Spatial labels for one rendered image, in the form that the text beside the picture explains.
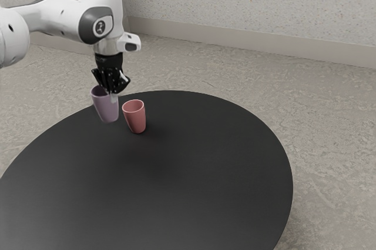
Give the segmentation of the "lilac cup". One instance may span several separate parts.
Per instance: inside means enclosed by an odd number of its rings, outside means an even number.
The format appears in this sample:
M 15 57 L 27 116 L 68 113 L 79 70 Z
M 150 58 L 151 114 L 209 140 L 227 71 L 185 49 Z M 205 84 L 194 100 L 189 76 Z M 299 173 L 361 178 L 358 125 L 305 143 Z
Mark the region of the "lilac cup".
M 90 90 L 93 105 L 99 118 L 104 123 L 111 123 L 118 120 L 119 117 L 119 103 L 116 95 L 116 102 L 110 102 L 110 94 L 105 91 L 100 85 L 94 86 Z

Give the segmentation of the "pink cup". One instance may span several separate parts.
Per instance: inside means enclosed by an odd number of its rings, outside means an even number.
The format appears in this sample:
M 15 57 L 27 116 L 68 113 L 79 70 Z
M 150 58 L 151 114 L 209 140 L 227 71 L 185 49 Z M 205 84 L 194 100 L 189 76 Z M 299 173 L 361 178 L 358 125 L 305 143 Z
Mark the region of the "pink cup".
M 122 112 L 131 132 L 140 134 L 146 129 L 146 111 L 144 102 L 133 99 L 122 105 Z

